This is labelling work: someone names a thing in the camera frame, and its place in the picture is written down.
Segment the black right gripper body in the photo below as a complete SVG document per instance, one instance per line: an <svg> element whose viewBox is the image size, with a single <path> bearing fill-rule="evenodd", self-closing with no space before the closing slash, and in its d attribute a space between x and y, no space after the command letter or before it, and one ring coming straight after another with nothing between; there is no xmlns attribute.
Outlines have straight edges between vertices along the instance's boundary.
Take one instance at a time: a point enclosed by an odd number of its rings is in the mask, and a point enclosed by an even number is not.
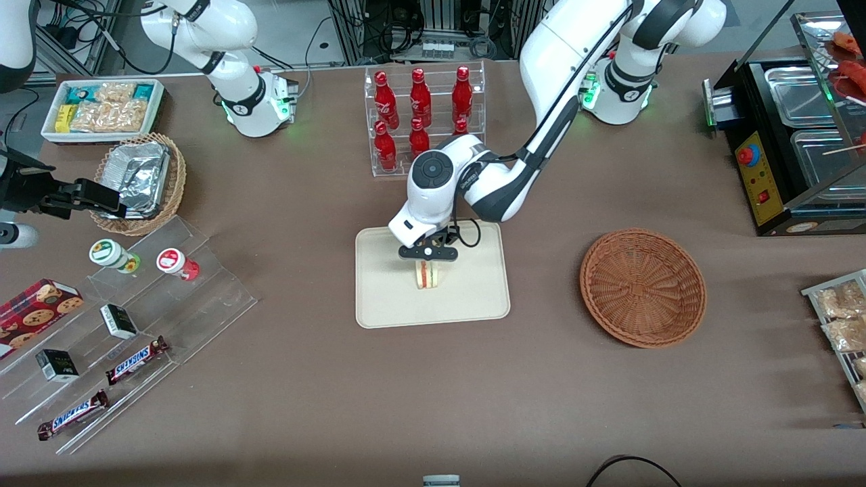
<svg viewBox="0 0 866 487"><path fill-rule="evenodd" d="M1 206L8 212L40 213L43 200L56 191L54 166L14 149L1 151L6 165L1 177Z"/></svg>

